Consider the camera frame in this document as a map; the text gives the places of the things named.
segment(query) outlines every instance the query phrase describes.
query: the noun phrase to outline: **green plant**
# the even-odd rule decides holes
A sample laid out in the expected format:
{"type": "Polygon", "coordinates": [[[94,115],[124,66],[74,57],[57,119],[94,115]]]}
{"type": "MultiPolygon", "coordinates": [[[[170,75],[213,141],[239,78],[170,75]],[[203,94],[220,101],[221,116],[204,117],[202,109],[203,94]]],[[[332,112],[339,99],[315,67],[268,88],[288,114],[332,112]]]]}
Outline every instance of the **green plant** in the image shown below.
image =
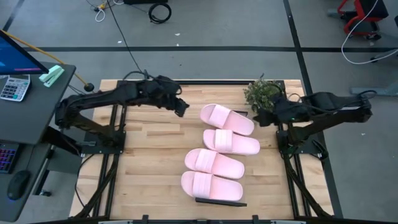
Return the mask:
{"type": "Polygon", "coordinates": [[[251,105],[251,109],[258,113],[259,108],[272,111],[274,104],[271,97],[280,94],[280,88],[276,83],[263,80],[262,76],[254,83],[249,84],[247,89],[243,90],[246,102],[251,105]]]}

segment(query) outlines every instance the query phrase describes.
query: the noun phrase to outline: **red chair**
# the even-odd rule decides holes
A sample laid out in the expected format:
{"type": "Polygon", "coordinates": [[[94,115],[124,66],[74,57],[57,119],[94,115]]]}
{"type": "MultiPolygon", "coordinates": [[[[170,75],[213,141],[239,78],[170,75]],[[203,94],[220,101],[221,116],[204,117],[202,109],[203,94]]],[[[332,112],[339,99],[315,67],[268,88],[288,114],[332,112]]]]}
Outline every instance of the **red chair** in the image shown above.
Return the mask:
{"type": "MultiPolygon", "coordinates": [[[[344,32],[349,34],[354,26],[365,18],[365,16],[373,8],[376,0],[354,0],[355,11],[342,11],[343,6],[348,0],[343,0],[337,9],[338,14],[344,19],[347,24],[344,26],[344,32]]],[[[379,0],[377,5],[370,13],[370,15],[355,29],[351,35],[363,35],[367,39],[378,40],[381,38],[379,33],[379,26],[376,22],[388,17],[388,11],[383,0],[379,0]]]]}

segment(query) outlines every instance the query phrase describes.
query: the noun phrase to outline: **gray floor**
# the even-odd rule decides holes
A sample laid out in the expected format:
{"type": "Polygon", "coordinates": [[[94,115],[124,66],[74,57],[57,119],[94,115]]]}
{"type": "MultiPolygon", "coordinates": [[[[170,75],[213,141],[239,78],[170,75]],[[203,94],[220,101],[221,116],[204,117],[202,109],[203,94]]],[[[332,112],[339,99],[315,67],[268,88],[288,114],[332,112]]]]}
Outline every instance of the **gray floor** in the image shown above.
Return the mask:
{"type": "MultiPolygon", "coordinates": [[[[100,0],[90,0],[99,4],[100,0]]],[[[8,20],[16,0],[0,0],[0,27],[8,20]]],[[[326,16],[340,0],[290,0],[302,47],[340,47],[343,24],[326,16]]],[[[379,23],[383,38],[371,44],[353,38],[347,47],[397,47],[398,29],[392,18],[398,2],[384,0],[390,17],[379,23]]],[[[129,46],[261,46],[293,47],[289,23],[281,0],[170,0],[171,20],[162,25],[131,6],[113,7],[129,46]]],[[[138,6],[148,10],[148,6],[138,6]]],[[[123,47],[110,10],[97,23],[84,0],[25,0],[9,32],[38,47],[123,47]]],[[[74,64],[88,82],[99,86],[104,78],[121,78],[135,70],[128,52],[54,52],[74,64]]],[[[162,51],[133,52],[141,68],[172,78],[302,79],[295,52],[162,51]]],[[[32,53],[38,60],[50,61],[32,53]]],[[[374,54],[351,53],[355,61],[374,54]]],[[[398,78],[396,58],[377,64],[352,65],[340,53],[303,54],[314,91],[348,95],[352,86],[383,87],[398,78]]],[[[72,85],[81,87],[74,78],[72,85]]],[[[342,124],[325,132],[336,187],[345,218],[398,222],[397,98],[371,100],[374,116],[364,124],[342,124]]],[[[84,112],[91,116],[92,111],[84,112]]],[[[70,133],[77,139],[83,134],[70,133]]],[[[73,197],[75,175],[51,173],[45,185],[53,197],[30,197],[17,223],[66,218],[73,197]]]]}

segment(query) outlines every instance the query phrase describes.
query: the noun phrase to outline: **white cable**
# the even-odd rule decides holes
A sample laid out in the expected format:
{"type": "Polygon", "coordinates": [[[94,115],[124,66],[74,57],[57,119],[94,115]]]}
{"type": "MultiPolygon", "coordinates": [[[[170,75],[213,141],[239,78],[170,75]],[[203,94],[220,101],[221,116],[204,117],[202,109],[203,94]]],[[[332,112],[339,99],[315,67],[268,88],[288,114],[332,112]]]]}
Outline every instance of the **white cable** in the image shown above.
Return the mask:
{"type": "Polygon", "coordinates": [[[98,8],[98,10],[99,11],[97,12],[97,15],[95,16],[95,21],[102,22],[105,19],[106,15],[105,15],[105,12],[102,9],[98,8]],[[102,19],[98,20],[98,15],[101,14],[101,12],[104,14],[104,17],[102,17],[102,19]]]}
{"type": "Polygon", "coordinates": [[[374,6],[373,6],[372,9],[369,11],[369,13],[365,16],[365,18],[363,18],[359,23],[357,23],[357,24],[354,26],[354,28],[351,30],[351,32],[347,35],[347,38],[346,38],[346,40],[344,41],[343,45],[341,46],[341,53],[343,54],[344,58],[345,58],[349,63],[352,63],[352,64],[354,64],[354,65],[364,65],[364,64],[372,63],[372,62],[375,62],[375,61],[378,61],[378,60],[381,60],[381,59],[384,59],[384,58],[388,58],[388,57],[390,57],[391,55],[394,55],[394,54],[398,53],[398,49],[397,49],[396,51],[394,51],[393,53],[391,53],[391,54],[389,54],[389,55],[383,56],[383,57],[381,57],[381,58],[376,58],[376,59],[370,60],[370,61],[368,61],[368,62],[352,62],[350,59],[347,58],[347,56],[346,56],[345,53],[344,53],[344,45],[346,44],[347,40],[349,39],[349,37],[351,36],[351,34],[352,34],[353,31],[355,30],[355,28],[356,28],[358,25],[360,25],[360,23],[362,23],[362,21],[364,21],[366,18],[368,18],[368,16],[372,13],[373,9],[376,7],[376,5],[377,5],[378,2],[379,2],[379,0],[376,0],[376,3],[374,3],[374,6]]]}
{"type": "Polygon", "coordinates": [[[116,3],[116,0],[113,0],[113,3],[118,4],[118,5],[124,4],[124,2],[122,2],[122,3],[116,3]]]}

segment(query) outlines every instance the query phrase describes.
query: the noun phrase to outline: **pink slide sandal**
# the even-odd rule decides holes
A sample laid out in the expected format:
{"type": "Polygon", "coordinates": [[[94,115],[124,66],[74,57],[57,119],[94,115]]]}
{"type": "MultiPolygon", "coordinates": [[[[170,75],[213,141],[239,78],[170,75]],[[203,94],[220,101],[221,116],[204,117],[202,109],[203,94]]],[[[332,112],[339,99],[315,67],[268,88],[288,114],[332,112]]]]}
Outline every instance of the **pink slide sandal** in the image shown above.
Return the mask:
{"type": "Polygon", "coordinates": [[[240,183],[201,172],[186,171],[183,173],[181,186],[191,197],[235,202],[243,196],[243,188],[240,183]]]}
{"type": "Polygon", "coordinates": [[[244,136],[250,135],[254,130],[253,121],[217,104],[203,107],[200,111],[200,119],[216,128],[229,129],[244,136]]]}
{"type": "Polygon", "coordinates": [[[219,153],[255,155],[260,151],[257,139],[234,134],[231,130],[207,129],[203,133],[203,142],[208,149],[219,153]]]}
{"type": "Polygon", "coordinates": [[[190,170],[206,172],[230,179],[239,179],[244,174],[244,165],[220,153],[208,149],[194,149],[185,157],[190,170]]]}

